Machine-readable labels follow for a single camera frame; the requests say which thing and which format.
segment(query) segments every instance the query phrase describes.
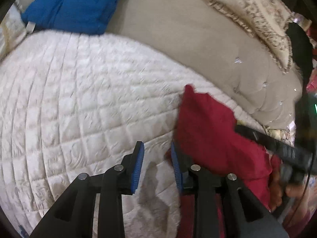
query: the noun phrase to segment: red fabric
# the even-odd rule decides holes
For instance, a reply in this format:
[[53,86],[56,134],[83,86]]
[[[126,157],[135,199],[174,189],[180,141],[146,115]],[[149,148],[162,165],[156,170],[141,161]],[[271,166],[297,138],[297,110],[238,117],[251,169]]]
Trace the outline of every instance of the red fabric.
[[[268,208],[269,155],[263,146],[235,133],[235,124],[231,109],[186,85],[175,135],[182,152],[215,174],[236,174]],[[181,198],[178,238],[191,237],[192,206],[192,201]]]

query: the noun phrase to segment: blue fabric in corner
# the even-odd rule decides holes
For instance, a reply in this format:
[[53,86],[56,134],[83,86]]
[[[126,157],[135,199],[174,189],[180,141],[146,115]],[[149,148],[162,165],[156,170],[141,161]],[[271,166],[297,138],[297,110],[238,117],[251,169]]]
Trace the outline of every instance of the blue fabric in corner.
[[35,0],[22,14],[22,20],[37,28],[59,29],[86,34],[106,31],[118,0]]

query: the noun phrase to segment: clothing label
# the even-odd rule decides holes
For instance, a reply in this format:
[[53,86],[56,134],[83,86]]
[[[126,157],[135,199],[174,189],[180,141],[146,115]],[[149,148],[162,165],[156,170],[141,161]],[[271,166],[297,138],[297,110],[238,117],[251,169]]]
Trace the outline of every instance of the clothing label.
[[28,24],[26,25],[26,32],[31,34],[34,31],[34,28],[35,28],[35,23],[29,21]]

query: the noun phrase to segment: white quilted blanket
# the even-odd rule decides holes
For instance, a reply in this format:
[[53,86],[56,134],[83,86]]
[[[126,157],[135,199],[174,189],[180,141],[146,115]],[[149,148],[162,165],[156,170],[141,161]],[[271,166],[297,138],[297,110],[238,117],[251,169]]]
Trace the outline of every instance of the white quilted blanket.
[[0,64],[0,81],[0,205],[29,234],[79,173],[105,172],[142,140],[139,189],[123,198],[126,237],[175,237],[178,193],[164,154],[188,83],[261,129],[202,76],[120,36],[33,34]]

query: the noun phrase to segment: beige decorative pillow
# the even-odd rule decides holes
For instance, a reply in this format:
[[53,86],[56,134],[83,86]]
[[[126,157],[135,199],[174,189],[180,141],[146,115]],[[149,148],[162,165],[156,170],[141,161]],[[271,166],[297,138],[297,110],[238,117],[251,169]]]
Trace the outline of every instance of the beige decorative pillow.
[[209,0],[210,5],[239,23],[250,35],[260,37],[284,72],[293,65],[292,45],[286,35],[292,13],[280,0]]
[[0,23],[0,61],[26,36],[25,25],[19,11],[12,5]]

